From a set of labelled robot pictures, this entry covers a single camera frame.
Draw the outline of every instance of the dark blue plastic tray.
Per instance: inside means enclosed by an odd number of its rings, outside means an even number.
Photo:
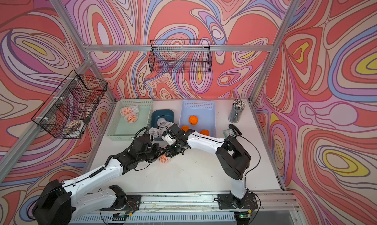
[[[174,123],[174,111],[169,109],[155,110],[152,113],[152,119],[150,121],[151,128],[158,128],[157,120],[164,118],[166,121]],[[162,138],[153,138],[155,141],[162,141]]]

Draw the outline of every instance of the black mounting plate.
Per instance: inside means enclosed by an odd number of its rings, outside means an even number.
[[[136,205],[136,210],[139,210],[141,195],[127,195],[126,194],[126,196],[127,196],[128,203],[125,204],[125,207],[121,209],[121,211],[135,211],[135,205]],[[103,208],[101,209],[101,211],[115,211],[115,209]]]
[[[233,195],[228,193],[228,194],[217,194],[217,198],[219,201],[219,209],[236,209],[233,206],[232,198]],[[258,203],[255,198],[255,194],[253,193],[247,193],[247,197],[245,199],[245,202],[242,205],[241,209],[249,209],[251,211],[254,211],[258,208]]]

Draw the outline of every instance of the wire basket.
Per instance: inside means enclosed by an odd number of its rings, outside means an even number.
[[[46,114],[32,120],[54,138],[81,139],[106,90],[106,81],[76,75]]]
[[[151,73],[211,73],[211,41],[208,39],[158,39],[150,43]]]

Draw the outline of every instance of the colorful patterned wall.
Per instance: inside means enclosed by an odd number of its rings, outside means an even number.
[[[49,1],[0,0],[0,11],[1,160],[82,57]],[[0,184],[1,225],[31,221],[26,213],[50,180],[81,174],[110,106],[105,96],[81,140],[38,135]]]
[[[87,44],[272,44],[290,0],[62,0]]]
[[[310,224],[377,224],[377,0],[303,0],[253,100]]]
[[[85,43],[272,44],[290,0],[62,0]],[[266,52],[215,52],[211,74],[150,74],[147,52],[95,52],[115,98],[247,98]]]
[[[45,0],[0,0],[0,159],[69,72],[82,63]]]
[[[266,52],[225,52],[206,73],[151,73],[148,52],[92,52],[116,99],[250,96]]]

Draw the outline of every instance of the white tabletop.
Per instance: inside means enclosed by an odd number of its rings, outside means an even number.
[[[228,115],[232,100],[214,101],[216,103],[216,137],[223,138],[223,131],[228,129],[230,124]],[[176,124],[179,122],[181,108],[181,100],[153,101],[153,110],[173,110]],[[261,153],[260,164],[247,175],[247,187],[250,190],[280,190],[268,157],[269,153],[263,145],[248,105],[246,105],[240,121],[234,125],[242,132],[242,136],[251,141]],[[259,160],[257,151],[245,139],[237,138],[237,140],[252,157],[249,169],[253,168]],[[103,165],[109,155],[122,152],[130,143],[130,141],[111,141],[105,134],[90,170]],[[160,142],[162,147],[166,144],[166,142]],[[145,166],[148,166],[147,162],[139,163],[137,169],[142,169]],[[142,171],[131,170],[101,185],[93,192],[97,192],[99,188],[103,190],[114,184],[119,185],[126,193],[229,191],[231,189],[230,177],[223,171],[217,157],[198,149],[187,149],[184,155],[179,154],[167,163],[157,160]]]

